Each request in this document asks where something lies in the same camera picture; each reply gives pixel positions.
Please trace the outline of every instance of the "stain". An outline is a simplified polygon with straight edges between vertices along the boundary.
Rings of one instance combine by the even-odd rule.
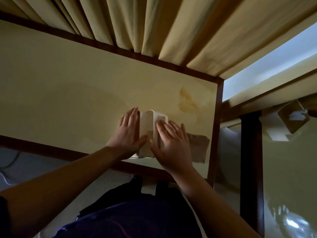
[[[184,88],[184,86],[179,91],[180,102],[178,104],[178,109],[183,113],[198,114],[199,106],[193,101],[191,94]]]

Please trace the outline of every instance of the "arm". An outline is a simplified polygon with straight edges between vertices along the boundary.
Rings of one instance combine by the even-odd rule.
[[[116,161],[129,158],[146,143],[134,141],[138,108],[125,113],[106,147],[52,172],[0,192],[8,202],[11,234],[33,237]]]
[[[168,171],[194,208],[208,237],[260,236],[234,212],[210,187],[192,165],[191,151],[184,124],[173,121],[156,123],[164,150],[150,140],[155,157]]]

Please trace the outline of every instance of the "person's left hand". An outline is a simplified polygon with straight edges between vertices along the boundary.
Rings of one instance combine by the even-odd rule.
[[[138,119],[138,107],[132,108],[122,116],[117,132],[111,137],[106,147],[112,147],[119,160],[125,160],[135,154],[147,141],[147,135],[134,140],[135,126]]]

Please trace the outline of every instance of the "beige curtain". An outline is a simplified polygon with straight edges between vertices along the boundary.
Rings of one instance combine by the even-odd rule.
[[[0,0],[0,10],[227,79],[301,32],[290,30],[317,0]]]

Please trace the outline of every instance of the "dark pants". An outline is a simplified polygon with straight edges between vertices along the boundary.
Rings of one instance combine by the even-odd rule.
[[[95,203],[79,212],[77,219],[108,208],[110,206],[128,202],[137,199],[161,199],[170,202],[173,206],[178,207],[180,212],[185,214],[192,213],[182,193],[177,188],[169,188],[167,181],[160,180],[156,186],[155,196],[142,194],[142,177],[134,176],[129,183],[118,186],[117,188],[107,191]]]

